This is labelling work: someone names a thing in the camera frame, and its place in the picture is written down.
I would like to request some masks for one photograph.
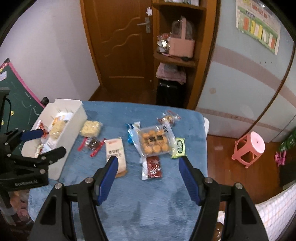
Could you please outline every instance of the blue tablecloth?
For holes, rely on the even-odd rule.
[[[141,179],[140,155],[127,143],[125,123],[141,122],[141,127],[158,124],[156,118],[170,109],[181,116],[172,127],[176,137],[185,138],[186,154],[192,165],[207,176],[207,145],[203,116],[191,110],[170,107],[115,103],[83,102],[89,120],[103,123],[99,139],[123,139],[126,176],[115,179],[107,201],[98,213],[109,240],[189,240],[200,207],[190,200],[178,170],[178,159],[169,154],[160,156],[161,179]],[[71,185],[93,176],[106,163],[105,146],[95,158],[90,151],[77,151],[78,137],[62,171],[60,182]],[[30,190],[28,211],[36,219],[47,195],[57,181]],[[83,240],[78,206],[73,203],[73,216],[78,240]]]

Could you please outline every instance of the folded pink cloth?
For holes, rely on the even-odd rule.
[[[184,68],[178,71],[168,71],[164,63],[160,63],[156,71],[156,77],[163,80],[177,81],[180,84],[186,83],[186,73]]]

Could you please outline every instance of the green chalkboard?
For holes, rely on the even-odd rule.
[[[5,102],[0,132],[6,133],[9,114],[10,122],[8,131],[15,128],[26,131],[31,130],[38,116],[43,111],[44,106],[25,85],[9,60],[6,60],[0,67],[0,80],[0,87],[10,88],[7,98],[10,100],[12,106],[12,112],[10,113],[9,103],[7,101]],[[14,154],[20,154],[21,148],[22,144],[16,148]]]

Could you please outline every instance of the door handle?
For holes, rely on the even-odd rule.
[[[146,17],[144,23],[138,23],[137,26],[145,25],[146,26],[146,33],[151,33],[150,29],[150,18]]]

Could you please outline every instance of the brown floor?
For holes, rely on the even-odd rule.
[[[231,159],[234,141],[233,138],[207,137],[208,176],[220,184],[242,183],[255,204],[280,193],[279,168],[274,160],[279,143],[266,143],[262,156],[246,169],[240,162]],[[220,205],[220,209],[225,209],[224,204]]]
[[[142,91],[141,93],[111,93],[105,88],[99,88],[90,100],[155,104],[156,92]]]

